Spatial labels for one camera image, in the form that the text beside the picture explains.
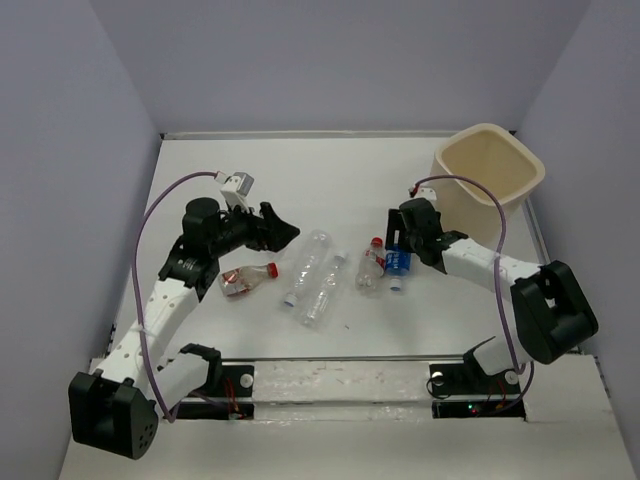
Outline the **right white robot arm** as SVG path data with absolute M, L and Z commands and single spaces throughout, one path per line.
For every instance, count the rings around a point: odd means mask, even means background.
M 503 256 L 462 232 L 444 231 L 440 217 L 425 198 L 402 203 L 388 211 L 385 245 L 494 293 L 500 313 L 503 302 L 510 303 L 515 326 L 504 321 L 500 338 L 491 337 L 463 355 L 460 379 L 468 390 L 482 392 L 497 375 L 531 361 L 549 365 L 598 332 L 596 316 L 567 264 Z

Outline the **cream plastic bin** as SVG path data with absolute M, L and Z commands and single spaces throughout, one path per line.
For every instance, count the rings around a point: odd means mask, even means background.
M 464 176 L 486 187 L 510 216 L 542 182 L 545 167 L 507 130 L 481 123 L 441 144 L 434 153 L 431 173 L 451 176 L 430 183 L 443 228 L 464 232 L 488 246 L 501 231 L 498 210 L 481 189 L 452 177 Z

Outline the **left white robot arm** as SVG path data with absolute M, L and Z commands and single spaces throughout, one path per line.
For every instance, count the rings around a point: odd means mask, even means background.
M 299 233 L 268 202 L 253 211 L 221 209 L 206 197 L 190 201 L 182 233 L 148 301 L 136 303 L 132 326 L 92 372 L 78 373 L 70 382 L 74 441 L 137 460 L 148 451 L 160 421 L 174 421 L 183 398 L 193 391 L 215 392 L 222 376 L 218 350 L 190 343 L 169 359 L 167 347 L 214 283 L 222 256 L 240 247 L 277 253 Z

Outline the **blue label bottle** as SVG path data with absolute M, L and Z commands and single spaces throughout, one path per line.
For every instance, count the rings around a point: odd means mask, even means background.
M 393 292 L 403 290 L 404 279 L 411 268 L 411 253 L 397 245 L 386 253 L 385 274 L 389 280 L 389 288 Z

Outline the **red label clear bottle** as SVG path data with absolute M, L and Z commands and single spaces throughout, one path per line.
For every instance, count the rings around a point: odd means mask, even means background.
M 385 250 L 383 240 L 373 237 L 364 251 L 355 284 L 361 291 L 372 291 L 378 286 L 385 271 Z

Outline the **crushed red cap bottle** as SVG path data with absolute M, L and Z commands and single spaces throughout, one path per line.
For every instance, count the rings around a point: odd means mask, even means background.
M 219 286 L 224 297 L 232 298 L 247 294 L 264 281 L 278 276 L 278 267 L 273 262 L 261 266 L 243 266 L 223 272 L 219 276 Z

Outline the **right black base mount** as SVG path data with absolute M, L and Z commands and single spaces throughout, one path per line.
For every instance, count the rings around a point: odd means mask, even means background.
M 519 377 L 512 371 L 487 376 L 470 373 L 463 363 L 435 363 L 425 387 L 434 419 L 526 419 Z

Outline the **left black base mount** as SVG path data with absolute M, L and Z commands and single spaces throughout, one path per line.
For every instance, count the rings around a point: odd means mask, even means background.
M 178 406 L 179 420 L 252 420 L 255 405 L 255 367 L 249 363 L 224 363 L 221 377 L 207 381 Z

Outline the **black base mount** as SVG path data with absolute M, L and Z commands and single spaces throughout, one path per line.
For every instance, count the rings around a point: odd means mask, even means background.
M 249 363 L 224 363 L 221 377 L 207 381 L 178 406 L 179 420 L 252 420 L 255 405 L 255 367 Z
M 487 376 L 470 373 L 463 363 L 435 363 L 425 387 L 434 419 L 526 419 L 519 377 L 512 371 Z

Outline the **clear white cap bottle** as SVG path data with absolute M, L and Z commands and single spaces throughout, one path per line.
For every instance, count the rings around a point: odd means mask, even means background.
M 308 328 L 318 328 L 334 303 L 340 288 L 344 285 L 349 256 L 344 251 L 336 251 L 325 262 L 319 283 L 301 311 L 301 322 Z

